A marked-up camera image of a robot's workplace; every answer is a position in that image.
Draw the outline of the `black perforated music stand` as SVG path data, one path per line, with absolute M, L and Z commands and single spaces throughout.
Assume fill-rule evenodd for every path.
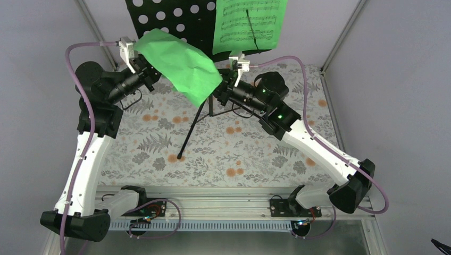
M 171 8 L 175 8 L 175 1 L 163 1 L 160 3 L 146 2 L 142 6 L 136 6 L 132 1 L 127 1 L 126 5 L 131 16 L 133 25 L 139 39 L 150 32 L 153 29 L 158 29 L 157 25 L 162 24 L 166 28 L 175 28 L 177 21 L 180 21 L 185 26 L 184 31 L 176 32 L 172 34 L 179 39 L 187 42 L 188 44 L 200 49 L 206 56 L 208 56 L 214 63 L 224 60 L 225 54 L 211 54 L 213 46 L 214 36 L 214 10 L 199 10 L 197 13 L 191 12 L 192 6 L 201 6 L 202 4 L 208 4 L 207 1 L 193 1 L 182 2 L 181 10 L 182 15 L 180 17 L 168 17 L 160 21 L 156 15 L 158 12 L 167 12 Z M 254 116 L 256 111 L 259 111 L 258 115 L 259 123 L 262 128 L 269 134 L 278 139 L 284 134 L 284 131 L 277 125 L 279 118 L 275 115 L 275 110 L 278 103 L 286 95 L 287 87 L 282 76 L 278 72 L 266 72 L 256 77 L 257 86 L 253 86 L 250 83 L 240 80 L 238 87 L 234 87 L 231 97 L 228 102 L 232 102 L 234 105 L 242 107 L 245 111 L 249 112 L 251 116 Z M 190 126 L 190 130 L 182 145 L 181 151 L 177 155 L 181 158 L 183 151 L 189 141 L 189 138 L 194 130 L 197 122 L 202 120 L 200 112 L 202 111 L 206 102 L 211 103 L 213 92 L 208 98 L 200 105 L 198 112 Z

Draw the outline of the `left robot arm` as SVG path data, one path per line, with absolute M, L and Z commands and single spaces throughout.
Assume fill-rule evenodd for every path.
M 130 67 L 104 70 L 98 63 L 84 62 L 72 69 L 80 93 L 77 151 L 64 190 L 50 211 L 42 213 L 40 223 L 61 238 L 99 242 L 110 222 L 128 212 L 143 214 L 148 208 L 145 189 L 127 185 L 96 202 L 101 166 L 119 131 L 124 107 L 119 102 L 141 87 L 153 90 L 161 73 L 143 55 L 130 61 Z

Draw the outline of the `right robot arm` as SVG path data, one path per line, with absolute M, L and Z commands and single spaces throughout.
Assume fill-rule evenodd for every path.
M 312 207 L 333 205 L 354 213 L 372 186 L 368 177 L 374 176 L 374 163 L 346 154 L 308 127 L 284 102 L 289 89 L 278 72 L 258 75 L 257 86 L 241 81 L 237 71 L 220 69 L 219 74 L 222 82 L 213 95 L 222 105 L 232 101 L 258 111 L 265 132 L 303 152 L 332 178 L 330 184 L 297 187 L 288 198 L 289 212 L 301 216 Z

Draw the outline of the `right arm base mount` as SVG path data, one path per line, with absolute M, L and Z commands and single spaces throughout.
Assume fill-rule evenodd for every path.
M 305 237 L 310 232 L 311 224 L 322 216 L 320 207 L 304 208 L 296 201 L 290 202 L 279 195 L 274 195 L 269 203 L 271 217 L 295 218 L 290 221 L 295 236 Z

